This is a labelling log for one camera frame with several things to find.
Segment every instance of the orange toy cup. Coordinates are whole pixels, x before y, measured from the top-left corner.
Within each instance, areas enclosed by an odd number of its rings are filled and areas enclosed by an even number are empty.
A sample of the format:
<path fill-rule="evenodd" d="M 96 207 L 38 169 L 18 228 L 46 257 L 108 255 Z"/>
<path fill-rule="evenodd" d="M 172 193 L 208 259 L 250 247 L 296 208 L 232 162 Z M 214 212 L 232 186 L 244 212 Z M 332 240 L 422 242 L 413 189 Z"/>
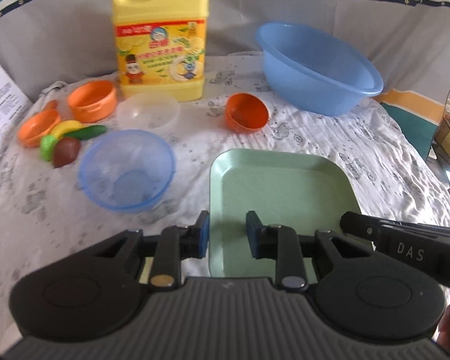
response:
<path fill-rule="evenodd" d="M 93 123 L 115 110 L 116 88 L 111 81 L 92 81 L 74 90 L 67 102 L 75 119 Z"/>
<path fill-rule="evenodd" d="M 49 134 L 61 120 L 55 109 L 39 112 L 22 124 L 17 133 L 18 140 L 25 147 L 38 147 L 42 137 Z"/>
<path fill-rule="evenodd" d="M 258 97 L 236 93 L 228 98 L 225 122 L 229 129 L 239 134 L 250 134 L 264 128 L 267 121 L 268 109 Z"/>
<path fill-rule="evenodd" d="M 59 106 L 58 100 L 50 100 L 45 107 L 42 108 L 42 111 L 46 111 L 48 109 L 56 109 Z"/>

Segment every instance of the metal screw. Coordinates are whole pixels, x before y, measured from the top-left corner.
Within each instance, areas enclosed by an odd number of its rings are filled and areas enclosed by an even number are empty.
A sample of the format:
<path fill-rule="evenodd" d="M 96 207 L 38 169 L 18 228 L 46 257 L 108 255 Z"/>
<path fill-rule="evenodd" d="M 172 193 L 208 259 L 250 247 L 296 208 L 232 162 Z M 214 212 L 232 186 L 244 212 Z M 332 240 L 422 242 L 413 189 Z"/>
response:
<path fill-rule="evenodd" d="M 158 274 L 150 279 L 150 284 L 154 287 L 171 287 L 175 279 L 168 274 Z"/>
<path fill-rule="evenodd" d="M 304 278 L 300 276 L 286 276 L 282 279 L 282 286 L 287 290 L 300 290 L 307 285 Z"/>

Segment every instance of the toy cucumber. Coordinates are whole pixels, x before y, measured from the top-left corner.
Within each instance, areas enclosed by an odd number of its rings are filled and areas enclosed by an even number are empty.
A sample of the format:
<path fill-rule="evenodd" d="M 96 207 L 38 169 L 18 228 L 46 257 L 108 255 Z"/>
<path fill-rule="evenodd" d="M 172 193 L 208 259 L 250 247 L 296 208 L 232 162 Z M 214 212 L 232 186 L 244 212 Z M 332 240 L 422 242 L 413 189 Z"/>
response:
<path fill-rule="evenodd" d="M 79 130 L 74 130 L 63 134 L 64 137 L 72 137 L 78 140 L 87 140 L 91 138 L 98 137 L 107 132 L 107 128 L 100 124 L 94 126 L 88 126 L 80 128 Z"/>

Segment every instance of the clear plastic bowl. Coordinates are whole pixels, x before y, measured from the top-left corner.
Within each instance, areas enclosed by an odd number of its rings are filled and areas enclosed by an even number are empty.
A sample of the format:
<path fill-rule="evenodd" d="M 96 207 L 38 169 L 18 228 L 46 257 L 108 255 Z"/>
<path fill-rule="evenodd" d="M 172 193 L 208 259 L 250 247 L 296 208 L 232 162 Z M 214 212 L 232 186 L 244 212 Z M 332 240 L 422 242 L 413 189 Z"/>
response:
<path fill-rule="evenodd" d="M 104 135 L 90 147 L 78 178 L 85 195 L 100 207 L 141 212 L 162 199 L 174 173 L 175 158 L 163 139 L 125 130 Z"/>
<path fill-rule="evenodd" d="M 152 132 L 165 138 L 176 126 L 180 104 L 165 92 L 138 93 L 118 105 L 116 117 L 120 128 Z"/>

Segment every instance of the blue plastic bowl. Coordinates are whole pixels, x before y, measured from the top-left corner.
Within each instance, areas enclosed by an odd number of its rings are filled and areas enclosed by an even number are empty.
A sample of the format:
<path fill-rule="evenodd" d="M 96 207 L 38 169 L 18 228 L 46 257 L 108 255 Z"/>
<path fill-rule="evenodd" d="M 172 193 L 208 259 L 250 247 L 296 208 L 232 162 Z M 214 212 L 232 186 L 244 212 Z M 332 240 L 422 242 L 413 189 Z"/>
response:
<path fill-rule="evenodd" d="M 368 59 L 323 31 L 273 22 L 258 29 L 257 41 L 270 87 L 297 108 L 337 116 L 383 90 L 382 77 Z"/>
<path fill-rule="evenodd" d="M 141 212 L 156 205 L 175 173 L 175 158 L 166 142 L 141 130 L 104 135 L 85 154 L 79 183 L 100 207 Z"/>

